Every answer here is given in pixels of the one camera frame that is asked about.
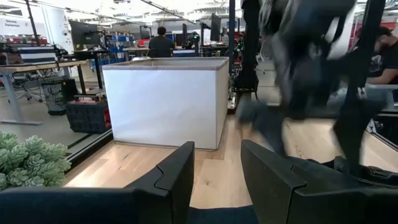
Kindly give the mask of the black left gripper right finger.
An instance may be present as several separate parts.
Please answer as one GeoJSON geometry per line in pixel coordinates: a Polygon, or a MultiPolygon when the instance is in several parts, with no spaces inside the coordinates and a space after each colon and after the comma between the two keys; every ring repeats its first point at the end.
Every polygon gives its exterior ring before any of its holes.
{"type": "Polygon", "coordinates": [[[241,143],[244,179],[260,224],[363,224],[359,185],[316,162],[241,143]]]}

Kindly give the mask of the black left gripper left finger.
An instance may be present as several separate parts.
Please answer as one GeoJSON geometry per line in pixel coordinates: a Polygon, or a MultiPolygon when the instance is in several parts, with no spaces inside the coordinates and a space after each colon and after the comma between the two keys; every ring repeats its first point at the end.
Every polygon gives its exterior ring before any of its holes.
{"type": "Polygon", "coordinates": [[[194,166],[195,143],[187,141],[127,185],[133,189],[134,224],[187,224],[194,166]]]}

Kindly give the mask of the black garment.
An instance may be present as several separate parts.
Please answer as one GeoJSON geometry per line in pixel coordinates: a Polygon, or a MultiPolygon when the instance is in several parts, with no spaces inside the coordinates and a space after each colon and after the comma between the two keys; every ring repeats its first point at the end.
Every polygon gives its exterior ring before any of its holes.
{"type": "Polygon", "coordinates": [[[357,47],[344,58],[348,64],[348,88],[340,116],[333,126],[347,160],[347,173],[359,173],[363,134],[370,122],[387,105],[386,92],[365,87],[373,49],[357,47]]]}

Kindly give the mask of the dark grey shirt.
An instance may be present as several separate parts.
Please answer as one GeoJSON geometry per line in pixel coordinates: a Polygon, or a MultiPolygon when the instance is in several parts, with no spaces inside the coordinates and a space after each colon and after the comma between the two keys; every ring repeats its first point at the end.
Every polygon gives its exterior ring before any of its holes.
{"type": "Polygon", "coordinates": [[[303,120],[328,114],[326,103],[336,82],[330,71],[331,46],[342,35],[356,0],[259,0],[259,38],[271,48],[280,103],[243,100],[240,123],[250,123],[277,155],[285,157],[285,118],[303,120]]]}

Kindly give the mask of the black monitor on arm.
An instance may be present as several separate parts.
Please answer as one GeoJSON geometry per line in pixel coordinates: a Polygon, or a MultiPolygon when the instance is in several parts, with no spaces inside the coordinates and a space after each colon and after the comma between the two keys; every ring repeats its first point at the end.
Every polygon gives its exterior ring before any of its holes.
{"type": "Polygon", "coordinates": [[[220,29],[221,29],[221,18],[216,14],[211,15],[211,32],[210,40],[219,42],[220,41],[220,29]]]}

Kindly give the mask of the dark blue denim garment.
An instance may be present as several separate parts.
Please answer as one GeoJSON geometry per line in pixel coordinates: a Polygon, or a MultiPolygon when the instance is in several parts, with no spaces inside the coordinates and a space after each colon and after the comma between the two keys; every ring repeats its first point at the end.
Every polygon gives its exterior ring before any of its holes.
{"type": "Polygon", "coordinates": [[[188,224],[259,224],[252,205],[230,208],[190,207],[188,224]]]}

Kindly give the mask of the white fabric storage bin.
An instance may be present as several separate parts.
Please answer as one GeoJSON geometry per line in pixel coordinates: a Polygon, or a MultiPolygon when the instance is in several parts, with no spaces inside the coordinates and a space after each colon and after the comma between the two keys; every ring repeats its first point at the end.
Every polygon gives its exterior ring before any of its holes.
{"type": "Polygon", "coordinates": [[[114,140],[218,149],[228,110],[227,57],[147,58],[103,67],[114,140]]]}

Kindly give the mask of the dark jeans with stitching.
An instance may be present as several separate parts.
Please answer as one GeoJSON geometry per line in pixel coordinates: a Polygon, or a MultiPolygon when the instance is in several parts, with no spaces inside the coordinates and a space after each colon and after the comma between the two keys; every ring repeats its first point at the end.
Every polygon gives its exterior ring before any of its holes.
{"type": "Polygon", "coordinates": [[[347,174],[358,182],[398,189],[398,172],[384,170],[375,166],[350,164],[347,159],[341,156],[335,157],[332,161],[324,162],[323,165],[347,174]]]}

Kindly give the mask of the black red crate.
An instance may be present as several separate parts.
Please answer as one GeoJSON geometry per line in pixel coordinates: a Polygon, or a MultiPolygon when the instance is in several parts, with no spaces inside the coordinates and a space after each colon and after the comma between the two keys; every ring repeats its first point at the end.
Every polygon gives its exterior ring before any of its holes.
{"type": "Polygon", "coordinates": [[[66,104],[70,129],[76,133],[102,134],[111,129],[108,101],[104,97],[75,95],[66,104]]]}

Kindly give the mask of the person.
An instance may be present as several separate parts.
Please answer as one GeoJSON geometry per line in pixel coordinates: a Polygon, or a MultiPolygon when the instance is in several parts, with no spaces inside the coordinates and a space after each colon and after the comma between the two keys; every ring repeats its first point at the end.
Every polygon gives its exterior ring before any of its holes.
{"type": "Polygon", "coordinates": [[[149,57],[150,58],[167,58],[172,56],[172,51],[175,48],[175,43],[166,38],[166,28],[158,27],[157,36],[153,37],[149,42],[149,57]]]}
{"type": "Polygon", "coordinates": [[[385,110],[393,110],[398,103],[398,36],[380,26],[377,30],[371,64],[361,79],[369,96],[381,96],[385,110]]]}

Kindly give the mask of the black computer tower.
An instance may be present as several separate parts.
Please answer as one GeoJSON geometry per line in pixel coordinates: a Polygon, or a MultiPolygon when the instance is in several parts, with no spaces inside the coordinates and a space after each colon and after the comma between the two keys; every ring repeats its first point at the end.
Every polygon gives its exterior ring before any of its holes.
{"type": "Polygon", "coordinates": [[[62,91],[63,100],[65,102],[74,100],[75,95],[78,94],[75,80],[74,79],[63,80],[61,91],[62,91]]]}

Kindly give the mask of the mesh waste bin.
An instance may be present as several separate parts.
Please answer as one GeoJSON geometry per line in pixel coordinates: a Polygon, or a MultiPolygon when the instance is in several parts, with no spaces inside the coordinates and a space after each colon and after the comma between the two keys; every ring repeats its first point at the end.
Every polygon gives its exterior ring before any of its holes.
{"type": "Polygon", "coordinates": [[[62,116],[66,114],[66,103],[63,98],[62,81],[43,83],[45,104],[48,114],[52,116],[62,116]]]}

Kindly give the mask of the green succulent plant in pot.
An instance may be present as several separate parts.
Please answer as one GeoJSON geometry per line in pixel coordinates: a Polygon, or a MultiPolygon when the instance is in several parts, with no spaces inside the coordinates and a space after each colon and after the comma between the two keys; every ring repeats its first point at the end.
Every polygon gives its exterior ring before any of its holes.
{"type": "Polygon", "coordinates": [[[71,169],[68,148],[38,136],[20,142],[12,132],[0,131],[0,191],[15,187],[58,187],[71,169]]]}

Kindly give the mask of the large black monitor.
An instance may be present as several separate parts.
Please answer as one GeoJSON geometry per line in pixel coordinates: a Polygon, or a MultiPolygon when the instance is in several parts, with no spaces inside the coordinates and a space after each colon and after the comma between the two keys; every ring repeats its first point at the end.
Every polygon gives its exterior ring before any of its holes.
{"type": "Polygon", "coordinates": [[[72,42],[75,50],[83,50],[85,45],[99,45],[98,26],[69,20],[72,42]]]}

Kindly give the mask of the wooden top desk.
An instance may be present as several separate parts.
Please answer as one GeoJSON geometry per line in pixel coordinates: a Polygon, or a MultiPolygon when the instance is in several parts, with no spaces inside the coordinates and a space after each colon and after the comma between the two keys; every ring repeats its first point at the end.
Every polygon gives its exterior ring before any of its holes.
{"type": "Polygon", "coordinates": [[[6,89],[7,97],[10,101],[10,106],[14,115],[13,119],[0,119],[0,123],[4,124],[23,124],[23,125],[32,125],[32,126],[40,126],[43,124],[41,121],[28,121],[23,118],[21,108],[18,103],[18,99],[15,93],[14,86],[12,84],[12,75],[15,73],[22,72],[31,72],[31,71],[40,71],[47,70],[51,68],[63,68],[63,67],[74,67],[77,66],[78,69],[81,69],[81,65],[86,64],[85,60],[75,60],[69,62],[61,62],[61,63],[48,63],[48,64],[18,64],[15,66],[5,66],[0,67],[0,78],[2,78],[2,82],[6,89]]]}

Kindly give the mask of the navy white striped box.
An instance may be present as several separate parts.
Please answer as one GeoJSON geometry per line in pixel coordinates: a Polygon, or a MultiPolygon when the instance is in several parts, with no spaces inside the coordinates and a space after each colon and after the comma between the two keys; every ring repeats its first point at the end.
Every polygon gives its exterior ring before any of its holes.
{"type": "Polygon", "coordinates": [[[35,46],[18,48],[21,59],[29,64],[55,63],[57,56],[52,46],[35,46]]]}

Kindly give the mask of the black stand pole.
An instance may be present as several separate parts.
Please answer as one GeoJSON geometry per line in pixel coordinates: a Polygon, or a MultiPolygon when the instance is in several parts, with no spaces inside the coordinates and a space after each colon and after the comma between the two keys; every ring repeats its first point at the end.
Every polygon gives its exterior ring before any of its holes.
{"type": "Polygon", "coordinates": [[[24,0],[24,1],[25,1],[25,4],[26,4],[26,7],[27,7],[28,14],[29,14],[30,23],[31,23],[32,30],[33,30],[33,33],[34,33],[34,39],[35,39],[36,45],[39,47],[40,46],[39,36],[37,34],[37,29],[35,27],[35,22],[34,22],[34,18],[32,16],[30,3],[29,3],[29,0],[24,0]]]}

